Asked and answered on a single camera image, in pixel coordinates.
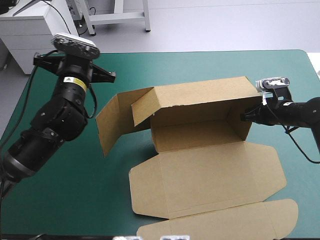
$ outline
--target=black robotic arm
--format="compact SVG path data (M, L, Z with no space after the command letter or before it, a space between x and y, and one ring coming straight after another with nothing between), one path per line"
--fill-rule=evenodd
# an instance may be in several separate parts
M114 72L93 64L100 51L92 41L58 33L52 43L65 56L38 56L33 64L56 74L58 81L51 99L36 113L31 127L4 154L2 197L22 179L36 174L65 141L82 133L90 118L84 103L91 83L113 83L116 77Z
M241 119L268 126L282 125L302 154L310 162L320 164L319 161L309 159L290 134L298 128L310 128L320 152L320 97L307 102L293 102L289 85L290 81L286 77L257 81L256 88L262 92L262 103L247 109Z

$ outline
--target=cardboard box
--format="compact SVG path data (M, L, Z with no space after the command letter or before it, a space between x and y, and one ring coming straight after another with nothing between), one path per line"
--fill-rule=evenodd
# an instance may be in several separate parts
M240 120L261 96L246 77L155 86L117 94L97 116L104 154L126 133L151 128L159 153L129 173L133 211L169 219L143 226L145 240L279 239L298 219L276 151L246 142Z

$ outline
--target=cabinet drawer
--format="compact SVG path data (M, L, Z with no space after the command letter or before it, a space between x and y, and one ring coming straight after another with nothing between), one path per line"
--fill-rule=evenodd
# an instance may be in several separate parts
M0 20L0 36L51 34L45 19Z
M51 49L52 35L22 35L0 37L9 50Z

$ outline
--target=gray floor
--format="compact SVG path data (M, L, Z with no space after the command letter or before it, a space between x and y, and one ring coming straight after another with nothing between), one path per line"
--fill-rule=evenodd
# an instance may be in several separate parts
M142 8L141 0L124 3L126 11ZM111 0L89 4L97 14L113 7ZM149 0L149 6L149 33L138 22L96 26L96 36L82 37L104 53L282 49L320 53L320 0ZM0 72L0 136L27 80L14 60Z

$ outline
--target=black cable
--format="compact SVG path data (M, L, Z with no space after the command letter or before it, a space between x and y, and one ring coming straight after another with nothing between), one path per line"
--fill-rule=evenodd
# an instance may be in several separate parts
M66 26L66 28L68 29L68 32L71 34L71 32L70 32L70 30L69 30L69 27L68 27L68 25L67 25L67 23L66 23L66 20L64 19L64 17L61 15L61 13L54 7L54 6L52 6L50 3L48 3L48 2L46 2L45 0L41 0L42 2L44 2L44 3L46 3L46 4L48 4L50 7L52 7L54 10L56 10L56 12L60 15L60 17L62 18L62 20L64 21L64 24L65 24L65 26Z
M280 125L284 128L285 133L289 135L289 137L291 138L291 140L293 141L293 143L296 145L296 147L300 150L300 152L304 155L304 157L313 164L320 164L320 161L313 161L311 160L307 154L301 149L301 147L299 146L299 144L297 143L297 141L294 139L294 137L291 135L291 133L288 131L288 129L286 128L286 126L281 122L281 120L277 117L277 115L271 110L271 108L268 106L268 104L266 105L266 107L269 109L270 113L277 119L277 121L280 123Z
M96 96L96 94L95 94L95 91L94 91L94 89L92 88L91 85L90 85L90 87L89 87L89 91L90 91L91 96L92 96L92 98L93 98L94 109L93 109L92 115L91 115L91 116L88 116L87 118L88 118L88 119L92 119L92 118L96 115L96 113L97 113L98 101L97 101L97 96Z
M89 10L91 10L91 9L94 9L94 14L93 15L96 15L96 12L97 12L96 8L93 6L93 7L89 8Z
M79 36L85 34L88 31L88 28L86 28L86 30L83 33L79 33Z
M48 53L46 53L43 58L41 59L41 61L43 61L47 56L58 52L58 50L52 50ZM21 113L19 115L19 118L17 120L17 122L15 123L14 127L11 129L11 131L9 132L8 136L4 139L4 141L0 144L0 167L1 167L1 184L0 184L0 240L2 240L2 231L1 231L1 205L2 205L2 199L4 197L4 186L5 186L5 181L6 181L6 171L4 168L4 164L3 164L3 160L2 160L2 149L5 146L5 144L8 142L8 140L11 138L11 136L13 135L13 133L15 132L15 130L17 129L18 125L20 124L23 115L25 113L26 107L27 107L27 103L28 103L28 99L29 99L29 95L30 95L30 90L31 90L31 86L32 86L32 82L34 80L34 76L35 73L38 69L38 66L35 66L32 70L32 73L30 75L29 78L29 84L26 90L26 95L25 95L25 99L24 99L24 103L23 103L23 107L21 110Z

